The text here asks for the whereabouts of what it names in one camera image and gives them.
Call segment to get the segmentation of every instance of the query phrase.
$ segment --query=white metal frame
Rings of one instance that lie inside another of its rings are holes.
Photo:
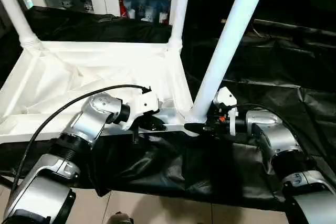
[[[179,115],[184,119],[183,121],[179,121],[182,128],[184,122],[203,123],[206,121],[206,114],[209,106],[259,2],[259,0],[235,0],[197,94],[195,103],[191,108],[192,100],[190,92],[187,89],[186,79],[182,78],[184,80],[183,82],[174,82],[175,79],[181,80],[179,75],[184,73],[180,59],[180,51],[182,49],[182,31],[187,1],[188,0],[177,1],[174,26],[171,38],[167,45],[167,58],[172,66],[174,66],[171,69],[170,77],[173,79],[174,85],[180,86],[179,89],[173,89],[173,97],[174,100],[179,101],[175,106]],[[19,34],[22,47],[29,50],[41,50],[43,47],[42,43],[32,32],[16,0],[2,0],[2,2]],[[176,127],[175,125],[174,129],[179,130],[181,127]]]

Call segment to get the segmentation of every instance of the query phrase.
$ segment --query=cable connector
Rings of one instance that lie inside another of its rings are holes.
[[[146,87],[142,87],[142,94],[146,94],[146,93],[148,93],[148,92],[151,92],[152,91],[152,89],[151,89],[151,86],[149,86],[149,89],[148,88],[146,88]]]

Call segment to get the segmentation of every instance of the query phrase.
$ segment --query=silver robotic arm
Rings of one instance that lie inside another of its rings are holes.
[[[228,90],[220,90],[214,102],[216,105],[236,104],[232,99]],[[279,117],[265,110],[249,110],[241,117],[235,110],[227,115],[223,124],[231,135],[240,130],[258,139],[264,157],[283,185],[289,223],[336,223],[335,188],[318,171],[315,162]]]
[[[11,194],[3,223],[65,223],[76,194],[68,184],[80,176],[95,141],[106,123],[128,130],[135,119],[159,110],[153,92],[123,104],[107,93],[91,96],[69,122],[48,154],[44,154]]]

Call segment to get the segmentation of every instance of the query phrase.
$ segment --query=tiled floor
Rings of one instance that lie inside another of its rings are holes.
[[[106,224],[125,212],[135,224],[287,224],[285,214],[176,198],[113,191],[100,198],[94,190],[75,189],[77,199],[67,224]],[[9,190],[0,186],[0,220]]]

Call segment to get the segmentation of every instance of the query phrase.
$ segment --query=black fabric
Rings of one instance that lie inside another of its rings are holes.
[[[42,40],[167,42],[171,28],[111,15],[63,10],[29,10],[28,20]],[[185,34],[182,60],[195,98],[216,38]],[[11,31],[0,40],[1,77],[19,57]],[[336,89],[334,49],[298,46],[278,39],[244,37],[222,85],[238,103],[261,103],[282,114],[297,130],[302,146],[330,181],[336,182]],[[219,204],[283,210],[280,182],[262,157],[255,139],[245,134],[221,140],[184,133],[101,137],[88,157],[78,186],[99,195],[110,190],[182,197]],[[13,176],[27,143],[0,146],[0,174]],[[34,144],[23,175],[48,151],[48,141]]]

